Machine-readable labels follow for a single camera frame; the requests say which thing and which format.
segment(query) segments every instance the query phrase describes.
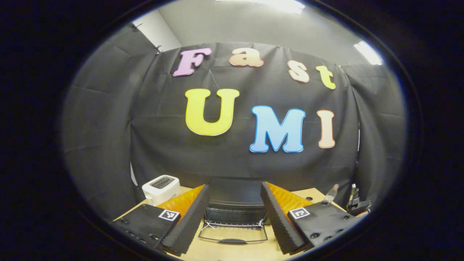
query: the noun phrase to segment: water bottle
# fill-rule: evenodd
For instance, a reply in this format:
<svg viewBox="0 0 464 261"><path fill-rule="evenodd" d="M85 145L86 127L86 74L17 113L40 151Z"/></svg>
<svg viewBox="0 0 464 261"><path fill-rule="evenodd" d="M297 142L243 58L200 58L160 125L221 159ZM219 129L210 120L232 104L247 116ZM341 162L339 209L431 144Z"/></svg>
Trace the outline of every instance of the water bottle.
<svg viewBox="0 0 464 261"><path fill-rule="evenodd" d="M327 204L330 204L337 196L338 187L339 185L335 184L334 187L331 190L329 190L325 195L324 201L327 202Z"/></svg>

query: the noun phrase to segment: letter m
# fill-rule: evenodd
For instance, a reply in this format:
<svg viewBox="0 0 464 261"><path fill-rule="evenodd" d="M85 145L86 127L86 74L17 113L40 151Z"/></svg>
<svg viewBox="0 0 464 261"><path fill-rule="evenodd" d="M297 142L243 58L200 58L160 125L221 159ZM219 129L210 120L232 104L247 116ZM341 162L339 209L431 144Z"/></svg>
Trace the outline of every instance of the letter m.
<svg viewBox="0 0 464 261"><path fill-rule="evenodd" d="M251 109L256 115L256 135L255 143L250 146L252 152L266 152L269 146L266 144L266 136L274 151L278 151L285 137L287 143L282 147L285 152L300 152L303 150L301 144L301 132L303 118L306 116L304 111L291 109L287 112L282 124L279 123L274 110L269 106L255 106Z"/></svg>

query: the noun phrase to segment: ceiling light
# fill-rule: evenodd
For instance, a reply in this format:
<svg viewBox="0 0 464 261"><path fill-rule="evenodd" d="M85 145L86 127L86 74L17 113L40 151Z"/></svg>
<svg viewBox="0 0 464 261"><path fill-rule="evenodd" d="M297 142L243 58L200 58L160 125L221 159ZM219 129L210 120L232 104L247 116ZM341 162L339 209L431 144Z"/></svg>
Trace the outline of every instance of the ceiling light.
<svg viewBox="0 0 464 261"><path fill-rule="evenodd" d="M295 0L216 0L217 2L235 1L235 2L253 2L269 5L277 10L301 14L304 5Z"/></svg>
<svg viewBox="0 0 464 261"><path fill-rule="evenodd" d="M355 44L354 47L358 49L358 51L364 57L366 57L369 63L373 65L382 65L382 59L380 58L380 56L365 41L361 41L358 44Z"/></svg>

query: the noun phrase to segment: yellow letter u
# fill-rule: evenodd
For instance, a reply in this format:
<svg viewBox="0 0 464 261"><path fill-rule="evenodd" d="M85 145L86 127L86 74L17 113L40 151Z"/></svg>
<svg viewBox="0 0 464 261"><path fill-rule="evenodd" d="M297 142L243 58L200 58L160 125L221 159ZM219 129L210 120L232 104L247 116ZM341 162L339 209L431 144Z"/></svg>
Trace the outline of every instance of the yellow letter u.
<svg viewBox="0 0 464 261"><path fill-rule="evenodd" d="M220 89L217 95L221 97L221 115L215 123L206 122L203 118L205 99L211 94L208 89L191 89L185 92L187 111L185 123L187 127L199 135L217 136L226 132L232 125L233 103L240 92L234 89Z"/></svg>

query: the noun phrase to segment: black fabric backdrop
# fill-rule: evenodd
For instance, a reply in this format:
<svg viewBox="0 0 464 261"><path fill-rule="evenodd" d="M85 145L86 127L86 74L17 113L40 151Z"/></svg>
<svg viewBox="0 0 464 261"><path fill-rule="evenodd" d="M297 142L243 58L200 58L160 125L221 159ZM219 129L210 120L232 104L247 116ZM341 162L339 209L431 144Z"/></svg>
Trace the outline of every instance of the black fabric backdrop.
<svg viewBox="0 0 464 261"><path fill-rule="evenodd" d="M172 76L180 52L205 47L213 52L194 74ZM264 65L231 65L232 50L241 47L258 50ZM308 83L290 77L289 60L305 64ZM321 82L315 69L319 65L333 73L334 90ZM178 177L186 187L204 184L212 176L262 179L292 191L315 187L322 193L338 183L341 196L335 202L343 206L355 182L361 199L375 207L394 185L406 144L405 105L391 77L383 65L340 67L257 43L202 44L155 55L140 32L126 27L95 51L70 88L63 113L66 162L85 199L107 219L143 199L130 179L129 162L140 186L163 174ZM219 118L218 89L240 92L226 133L200 136L187 128L185 92L195 88L211 91L204 111L209 122ZM305 111L304 150L250 152L256 130L251 108L256 105L273 108L279 122L290 109ZM318 147L318 110L335 114L333 148Z"/></svg>

